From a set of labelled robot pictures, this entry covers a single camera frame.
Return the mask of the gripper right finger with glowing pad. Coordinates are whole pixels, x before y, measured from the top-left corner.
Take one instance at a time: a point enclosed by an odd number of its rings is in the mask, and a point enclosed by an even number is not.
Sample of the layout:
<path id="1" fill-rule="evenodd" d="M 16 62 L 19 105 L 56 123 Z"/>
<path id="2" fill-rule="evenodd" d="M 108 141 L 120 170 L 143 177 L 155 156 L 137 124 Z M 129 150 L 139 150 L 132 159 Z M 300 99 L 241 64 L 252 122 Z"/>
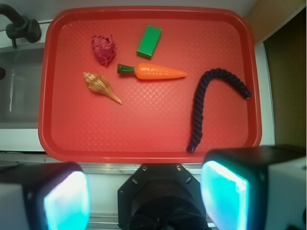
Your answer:
<path id="1" fill-rule="evenodd" d="M 219 230 L 304 230 L 307 150 L 293 145 L 214 149 L 201 168 L 201 196 Z"/>

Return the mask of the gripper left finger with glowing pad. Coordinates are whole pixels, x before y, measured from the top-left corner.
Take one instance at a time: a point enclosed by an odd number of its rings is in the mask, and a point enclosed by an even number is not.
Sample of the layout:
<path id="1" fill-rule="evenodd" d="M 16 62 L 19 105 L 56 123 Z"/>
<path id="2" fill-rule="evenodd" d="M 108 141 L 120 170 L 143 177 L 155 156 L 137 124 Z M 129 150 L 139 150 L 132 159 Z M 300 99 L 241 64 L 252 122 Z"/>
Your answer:
<path id="1" fill-rule="evenodd" d="M 89 179 L 77 163 L 0 168 L 2 230 L 85 230 L 90 210 Z"/>

